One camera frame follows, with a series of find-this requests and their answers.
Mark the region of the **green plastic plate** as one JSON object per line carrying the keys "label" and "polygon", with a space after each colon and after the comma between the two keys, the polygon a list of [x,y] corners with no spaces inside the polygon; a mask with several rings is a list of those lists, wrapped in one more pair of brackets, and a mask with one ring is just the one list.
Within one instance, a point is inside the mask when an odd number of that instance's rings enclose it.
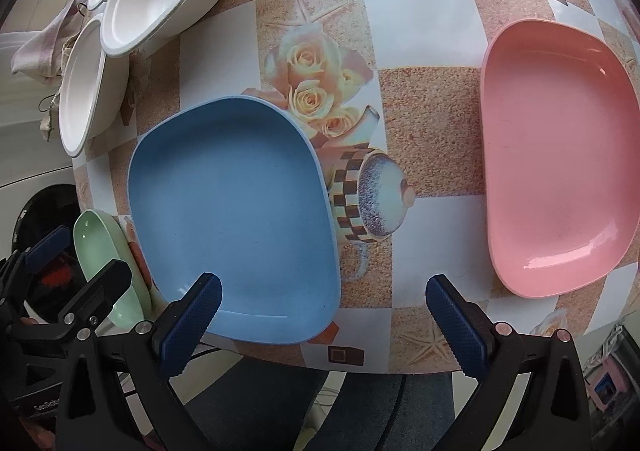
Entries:
{"label": "green plastic plate", "polygon": [[124,261],[131,271],[129,289],[108,315],[111,323],[126,331],[151,315],[149,289],[119,223],[104,211],[85,210],[76,219],[73,240],[80,268],[87,281],[112,259]]}

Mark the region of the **pink plastic plate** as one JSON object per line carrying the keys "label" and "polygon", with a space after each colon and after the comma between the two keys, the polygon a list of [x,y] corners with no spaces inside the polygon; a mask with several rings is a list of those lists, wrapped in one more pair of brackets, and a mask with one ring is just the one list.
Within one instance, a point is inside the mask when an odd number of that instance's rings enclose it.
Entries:
{"label": "pink plastic plate", "polygon": [[488,246],[525,298],[604,278],[639,225],[639,101],[604,41],[565,24],[502,28],[480,70]]}

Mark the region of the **white washing machine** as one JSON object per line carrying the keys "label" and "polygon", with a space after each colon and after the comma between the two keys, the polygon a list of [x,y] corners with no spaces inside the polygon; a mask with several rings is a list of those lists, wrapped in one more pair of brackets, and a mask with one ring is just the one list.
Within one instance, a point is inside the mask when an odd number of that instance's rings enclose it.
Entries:
{"label": "white washing machine", "polygon": [[72,162],[55,134],[44,139],[47,116],[58,84],[42,84],[14,73],[17,49],[44,29],[72,0],[17,0],[1,27],[1,255],[12,251],[18,213],[39,190],[70,184]]}

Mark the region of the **person's jeans legs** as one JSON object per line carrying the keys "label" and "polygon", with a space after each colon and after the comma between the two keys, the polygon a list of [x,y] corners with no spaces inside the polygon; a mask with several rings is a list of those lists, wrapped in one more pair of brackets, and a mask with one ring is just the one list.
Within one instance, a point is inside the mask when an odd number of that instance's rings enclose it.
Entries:
{"label": "person's jeans legs", "polygon": [[[328,375],[243,358],[186,404],[218,450],[291,450]],[[454,421],[452,375],[346,375],[311,450],[431,450]]]}

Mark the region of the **pink towel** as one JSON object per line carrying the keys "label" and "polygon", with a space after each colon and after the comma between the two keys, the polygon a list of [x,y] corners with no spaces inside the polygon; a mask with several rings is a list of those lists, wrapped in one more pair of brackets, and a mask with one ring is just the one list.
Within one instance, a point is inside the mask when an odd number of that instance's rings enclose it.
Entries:
{"label": "pink towel", "polygon": [[17,49],[11,60],[13,74],[22,73],[44,85],[52,85],[62,74],[63,50],[85,23],[88,0],[72,0],[52,21]]}

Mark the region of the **patterned vinyl tablecloth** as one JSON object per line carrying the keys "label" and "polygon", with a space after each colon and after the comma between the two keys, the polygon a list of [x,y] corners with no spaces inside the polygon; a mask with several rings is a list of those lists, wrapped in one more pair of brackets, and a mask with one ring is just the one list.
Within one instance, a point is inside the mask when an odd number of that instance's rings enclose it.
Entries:
{"label": "patterned vinyl tablecloth", "polygon": [[554,20],[599,37],[639,72],[639,7],[632,0],[220,0],[175,40],[134,63],[136,100],[74,161],[80,205],[134,229],[127,173],[140,138],[178,111],[250,90],[280,104],[318,71],[299,107],[322,133],[364,111],[370,145],[404,171],[416,203],[387,239],[345,245],[341,307],[308,343],[222,339],[242,355],[326,370],[435,373],[454,367],[428,318],[433,273],[521,332],[587,334],[639,313],[638,249],[604,279],[543,299],[511,294],[491,268],[480,142],[480,63],[507,23]]}

